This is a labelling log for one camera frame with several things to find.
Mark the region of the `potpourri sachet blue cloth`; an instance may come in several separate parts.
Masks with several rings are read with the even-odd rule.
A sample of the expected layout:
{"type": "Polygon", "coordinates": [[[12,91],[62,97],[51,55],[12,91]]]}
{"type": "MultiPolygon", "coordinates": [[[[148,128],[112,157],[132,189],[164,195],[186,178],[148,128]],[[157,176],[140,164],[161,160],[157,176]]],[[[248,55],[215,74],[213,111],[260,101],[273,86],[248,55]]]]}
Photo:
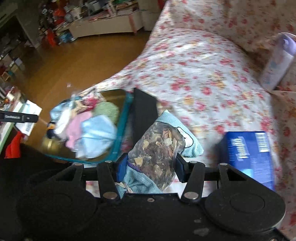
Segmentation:
{"type": "Polygon", "coordinates": [[[165,110],[129,151],[126,174],[115,183],[119,196],[161,194],[175,178],[177,155],[195,158],[203,152],[192,132],[165,110]]]}

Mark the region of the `light blue face mask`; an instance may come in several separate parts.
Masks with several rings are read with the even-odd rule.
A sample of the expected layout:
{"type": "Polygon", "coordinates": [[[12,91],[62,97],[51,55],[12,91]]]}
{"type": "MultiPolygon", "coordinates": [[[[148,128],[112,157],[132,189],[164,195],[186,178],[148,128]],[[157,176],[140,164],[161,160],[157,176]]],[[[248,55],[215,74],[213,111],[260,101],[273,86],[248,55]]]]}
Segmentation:
{"type": "Polygon", "coordinates": [[[54,134],[61,140],[66,139],[66,128],[71,120],[74,101],[66,99],[50,111],[51,121],[55,123],[54,134]]]}
{"type": "Polygon", "coordinates": [[[104,154],[116,140],[117,128],[105,115],[81,123],[81,138],[74,145],[75,157],[93,159],[104,154]]]}

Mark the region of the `green knitted scrubber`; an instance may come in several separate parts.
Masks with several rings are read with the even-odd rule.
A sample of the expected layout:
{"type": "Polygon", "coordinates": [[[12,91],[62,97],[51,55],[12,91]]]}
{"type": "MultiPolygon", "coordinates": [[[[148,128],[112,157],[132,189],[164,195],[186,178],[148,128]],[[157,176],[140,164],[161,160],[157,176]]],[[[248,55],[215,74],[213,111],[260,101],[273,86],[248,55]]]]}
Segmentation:
{"type": "Polygon", "coordinates": [[[92,111],[93,116],[105,115],[107,116],[114,124],[117,123],[119,118],[119,108],[112,102],[100,102],[95,106],[92,111]]]}

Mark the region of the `pink soft cloth pouch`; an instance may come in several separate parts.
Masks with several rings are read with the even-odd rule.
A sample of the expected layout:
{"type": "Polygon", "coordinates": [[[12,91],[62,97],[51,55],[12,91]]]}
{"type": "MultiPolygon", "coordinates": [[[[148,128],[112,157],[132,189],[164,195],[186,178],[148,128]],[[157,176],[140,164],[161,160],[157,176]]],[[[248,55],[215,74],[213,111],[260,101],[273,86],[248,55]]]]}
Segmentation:
{"type": "Polygon", "coordinates": [[[69,149],[74,149],[75,142],[81,138],[81,123],[90,119],[92,117],[92,112],[86,111],[81,114],[76,115],[69,123],[66,128],[66,147],[69,149]]]}

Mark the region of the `gold metal tin tray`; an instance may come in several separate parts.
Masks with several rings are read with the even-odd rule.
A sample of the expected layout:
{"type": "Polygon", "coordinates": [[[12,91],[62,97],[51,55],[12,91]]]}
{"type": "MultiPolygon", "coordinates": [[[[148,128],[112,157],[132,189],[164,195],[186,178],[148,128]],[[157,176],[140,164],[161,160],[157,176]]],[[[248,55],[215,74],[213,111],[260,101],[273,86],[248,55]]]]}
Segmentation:
{"type": "Polygon", "coordinates": [[[50,110],[42,152],[67,162],[114,161],[121,153],[132,101],[122,89],[72,93],[50,110]]]}

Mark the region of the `leopard bow hair accessory bag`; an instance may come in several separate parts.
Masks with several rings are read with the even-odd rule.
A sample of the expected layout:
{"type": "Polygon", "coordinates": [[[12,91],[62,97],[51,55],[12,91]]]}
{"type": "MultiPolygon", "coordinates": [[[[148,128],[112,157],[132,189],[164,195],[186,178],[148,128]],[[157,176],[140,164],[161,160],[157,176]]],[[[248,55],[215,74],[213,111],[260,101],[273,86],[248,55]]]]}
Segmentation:
{"type": "Polygon", "coordinates": [[[71,113],[77,115],[86,111],[92,111],[97,104],[105,102],[105,98],[99,92],[88,92],[74,97],[71,113]]]}

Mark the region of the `black tin lid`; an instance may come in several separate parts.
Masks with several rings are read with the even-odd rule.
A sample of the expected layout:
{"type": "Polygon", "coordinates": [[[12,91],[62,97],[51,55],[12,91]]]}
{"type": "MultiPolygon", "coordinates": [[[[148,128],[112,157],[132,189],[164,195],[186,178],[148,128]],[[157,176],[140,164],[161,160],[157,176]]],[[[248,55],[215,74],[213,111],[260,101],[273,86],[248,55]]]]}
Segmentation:
{"type": "Polygon", "coordinates": [[[135,146],[157,118],[157,99],[138,88],[134,88],[132,103],[133,146],[135,146]]]}

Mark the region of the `dark blue tissue box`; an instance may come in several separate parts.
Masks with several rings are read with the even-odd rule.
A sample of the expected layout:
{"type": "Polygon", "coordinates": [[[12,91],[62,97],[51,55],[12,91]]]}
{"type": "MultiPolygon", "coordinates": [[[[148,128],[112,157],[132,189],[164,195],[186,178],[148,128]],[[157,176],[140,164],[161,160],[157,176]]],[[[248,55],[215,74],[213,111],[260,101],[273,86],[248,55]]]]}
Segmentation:
{"type": "Polygon", "coordinates": [[[274,190],[273,162],[266,132],[227,132],[217,147],[219,162],[274,190]]]}

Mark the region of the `floral sofa cover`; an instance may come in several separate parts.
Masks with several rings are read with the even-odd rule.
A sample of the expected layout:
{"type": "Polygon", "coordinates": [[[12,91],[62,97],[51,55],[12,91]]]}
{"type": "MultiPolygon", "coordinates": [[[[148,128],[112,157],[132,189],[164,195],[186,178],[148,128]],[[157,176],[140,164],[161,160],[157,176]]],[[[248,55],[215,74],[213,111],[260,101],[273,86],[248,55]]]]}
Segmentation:
{"type": "Polygon", "coordinates": [[[167,1],[143,52],[98,91],[138,88],[155,96],[201,143],[229,131],[265,131],[276,191],[287,212],[281,231],[295,238],[295,70],[274,91],[258,83],[277,36],[295,33],[295,1],[167,1]]]}

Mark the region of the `white paper booklet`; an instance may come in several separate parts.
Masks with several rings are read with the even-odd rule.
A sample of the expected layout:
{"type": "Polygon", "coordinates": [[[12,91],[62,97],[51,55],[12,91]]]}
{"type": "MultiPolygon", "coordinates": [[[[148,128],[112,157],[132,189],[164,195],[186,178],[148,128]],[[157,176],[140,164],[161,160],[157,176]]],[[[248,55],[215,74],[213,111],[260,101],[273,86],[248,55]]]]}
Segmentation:
{"type": "Polygon", "coordinates": [[[16,123],[16,128],[24,135],[30,136],[35,123],[39,120],[41,111],[41,107],[30,100],[27,100],[23,104],[21,111],[21,120],[23,120],[23,123],[16,123]]]}

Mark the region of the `black labelled left gripper tip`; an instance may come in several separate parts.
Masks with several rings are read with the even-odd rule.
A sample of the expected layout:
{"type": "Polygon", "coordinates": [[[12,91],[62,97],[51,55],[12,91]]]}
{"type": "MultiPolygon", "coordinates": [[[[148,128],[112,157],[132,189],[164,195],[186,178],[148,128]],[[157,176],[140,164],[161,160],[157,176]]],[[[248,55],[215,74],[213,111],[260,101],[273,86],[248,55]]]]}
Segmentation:
{"type": "Polygon", "coordinates": [[[36,123],[39,116],[27,113],[15,113],[11,111],[0,111],[0,121],[4,123],[36,123]]]}

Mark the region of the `white purple water bottle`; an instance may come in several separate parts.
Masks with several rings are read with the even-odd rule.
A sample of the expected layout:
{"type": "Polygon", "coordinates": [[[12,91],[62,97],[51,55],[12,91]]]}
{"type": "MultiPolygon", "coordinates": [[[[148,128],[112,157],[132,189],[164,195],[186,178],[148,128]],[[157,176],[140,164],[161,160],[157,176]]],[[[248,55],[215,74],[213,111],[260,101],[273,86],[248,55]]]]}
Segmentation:
{"type": "Polygon", "coordinates": [[[284,78],[295,58],[295,35],[287,32],[280,33],[276,39],[273,52],[259,77],[261,86],[274,90],[284,78]]]}

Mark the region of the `white low TV cabinet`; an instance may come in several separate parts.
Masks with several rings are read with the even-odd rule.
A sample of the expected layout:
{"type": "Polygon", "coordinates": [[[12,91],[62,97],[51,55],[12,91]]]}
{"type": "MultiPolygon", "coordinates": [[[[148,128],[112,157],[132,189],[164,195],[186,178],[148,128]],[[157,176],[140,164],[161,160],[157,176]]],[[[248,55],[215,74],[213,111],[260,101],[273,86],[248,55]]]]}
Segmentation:
{"type": "Polygon", "coordinates": [[[115,33],[134,33],[144,27],[140,11],[134,11],[130,15],[114,16],[99,20],[77,20],[74,21],[69,31],[74,38],[115,34],[115,33]]]}

